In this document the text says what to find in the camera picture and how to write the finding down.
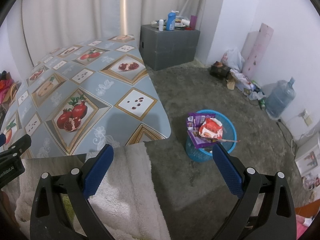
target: purple snack wrapper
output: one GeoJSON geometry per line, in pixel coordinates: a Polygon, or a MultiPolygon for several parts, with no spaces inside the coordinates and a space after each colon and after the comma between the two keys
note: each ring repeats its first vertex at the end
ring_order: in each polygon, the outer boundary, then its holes
{"type": "Polygon", "coordinates": [[[212,141],[210,138],[204,138],[199,136],[199,128],[204,123],[206,118],[215,118],[216,114],[204,114],[204,113],[189,113],[187,118],[188,135],[190,136],[196,149],[206,148],[216,144],[216,141],[212,141]]]}

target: candy wrapper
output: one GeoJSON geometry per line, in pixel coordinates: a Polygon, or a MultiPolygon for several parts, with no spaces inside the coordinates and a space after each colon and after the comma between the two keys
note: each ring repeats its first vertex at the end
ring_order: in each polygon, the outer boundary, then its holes
{"type": "Polygon", "coordinates": [[[190,136],[196,149],[210,147],[217,142],[211,138],[201,137],[199,135],[199,129],[207,118],[215,118],[215,114],[199,114],[189,113],[187,118],[188,135],[190,136]]]}
{"type": "Polygon", "coordinates": [[[223,127],[222,123],[215,118],[206,118],[204,123],[199,129],[199,135],[201,137],[211,139],[222,139],[223,127]]]}

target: blue gripper pad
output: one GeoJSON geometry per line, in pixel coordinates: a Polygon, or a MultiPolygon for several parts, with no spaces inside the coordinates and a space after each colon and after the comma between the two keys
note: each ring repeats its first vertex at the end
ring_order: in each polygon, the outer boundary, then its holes
{"type": "Polygon", "coordinates": [[[236,195],[239,199],[242,198],[244,191],[242,188],[242,177],[237,172],[229,158],[219,144],[215,144],[212,147],[212,157],[216,163],[224,181],[226,182],[230,192],[236,195]]]}
{"type": "Polygon", "coordinates": [[[0,147],[5,144],[6,140],[7,138],[5,137],[5,134],[4,133],[0,134],[0,147]]]}
{"type": "Polygon", "coordinates": [[[91,158],[86,161],[86,164],[92,164],[92,168],[89,170],[85,178],[83,179],[83,196],[88,199],[94,195],[100,183],[109,169],[113,161],[113,148],[110,145],[105,145],[95,158],[91,158]]]}

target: white fluffy towel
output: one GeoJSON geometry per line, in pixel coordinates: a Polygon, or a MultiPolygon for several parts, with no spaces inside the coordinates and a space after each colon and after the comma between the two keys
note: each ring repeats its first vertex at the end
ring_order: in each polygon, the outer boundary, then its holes
{"type": "MultiPolygon", "coordinates": [[[[151,180],[151,163],[144,144],[115,148],[114,152],[114,160],[97,193],[89,198],[97,216],[116,240],[170,240],[151,180]]],[[[97,153],[87,154],[87,159],[95,157],[97,153]]],[[[31,205],[38,178],[45,171],[51,175],[64,174],[57,174],[55,171],[57,163],[51,162],[53,167],[50,170],[46,167],[47,170],[44,170],[41,161],[23,160],[26,172],[20,176],[21,194],[15,214],[21,231],[28,237],[31,205]]],[[[81,164],[67,165],[66,172],[76,166],[80,167],[81,164]]],[[[73,224],[77,232],[84,234],[76,216],[73,224]]]]}

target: gray carpet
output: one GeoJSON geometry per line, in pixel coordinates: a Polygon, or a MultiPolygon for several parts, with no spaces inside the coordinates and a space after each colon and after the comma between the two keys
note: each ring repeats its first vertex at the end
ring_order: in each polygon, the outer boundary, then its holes
{"type": "Polygon", "coordinates": [[[295,206],[308,202],[310,193],[302,188],[294,157],[276,123],[237,88],[228,90],[225,81],[194,62],[148,71],[172,129],[168,139],[146,143],[155,191],[172,240],[211,239],[237,201],[214,161],[196,163],[185,153],[189,112],[212,109],[226,115],[241,140],[231,155],[259,173],[282,171],[295,206]]]}

